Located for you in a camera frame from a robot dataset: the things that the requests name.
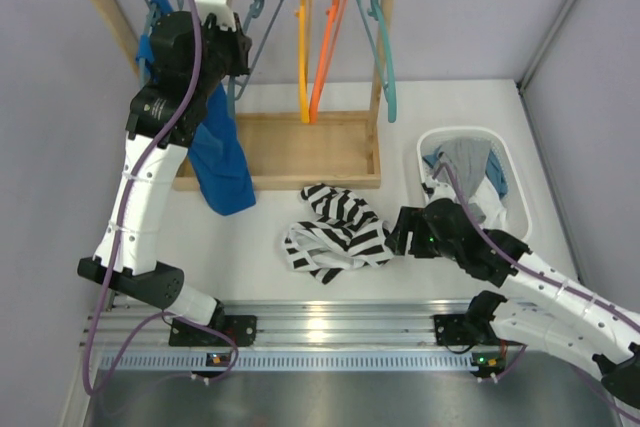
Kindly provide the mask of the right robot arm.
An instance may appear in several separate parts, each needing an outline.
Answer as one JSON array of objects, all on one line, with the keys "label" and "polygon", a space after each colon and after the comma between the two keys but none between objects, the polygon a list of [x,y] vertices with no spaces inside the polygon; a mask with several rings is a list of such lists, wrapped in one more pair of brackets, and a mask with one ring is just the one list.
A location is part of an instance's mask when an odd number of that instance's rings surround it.
[{"label": "right robot arm", "polygon": [[638,313],[562,274],[511,234],[481,228],[467,206],[450,199],[401,208],[385,244],[398,256],[449,259],[492,285],[465,313],[475,342],[504,340],[543,351],[638,407]]}]

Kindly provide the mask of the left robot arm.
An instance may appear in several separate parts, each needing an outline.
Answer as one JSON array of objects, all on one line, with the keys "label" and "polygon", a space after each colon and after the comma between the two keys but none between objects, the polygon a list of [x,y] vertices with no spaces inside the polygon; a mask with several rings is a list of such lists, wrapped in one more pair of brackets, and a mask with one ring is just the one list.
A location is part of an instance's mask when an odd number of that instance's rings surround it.
[{"label": "left robot arm", "polygon": [[178,170],[207,114],[207,100],[229,75],[248,72],[250,39],[187,11],[162,16],[149,36],[149,80],[130,103],[125,161],[116,201],[95,253],[79,276],[107,284],[155,308],[189,320],[205,344],[225,335],[223,304],[189,286],[184,272],[157,258],[158,235]]}]

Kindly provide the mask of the black white striped tank top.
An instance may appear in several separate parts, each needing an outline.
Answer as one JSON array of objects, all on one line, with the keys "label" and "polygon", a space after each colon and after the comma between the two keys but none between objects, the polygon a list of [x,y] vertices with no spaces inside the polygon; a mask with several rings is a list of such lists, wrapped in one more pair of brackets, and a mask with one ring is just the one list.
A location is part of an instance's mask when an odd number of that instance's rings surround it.
[{"label": "black white striped tank top", "polygon": [[318,183],[301,189],[316,215],[290,224],[282,239],[288,268],[323,285],[346,271],[381,268],[394,257],[390,230],[370,204],[352,190]]}]

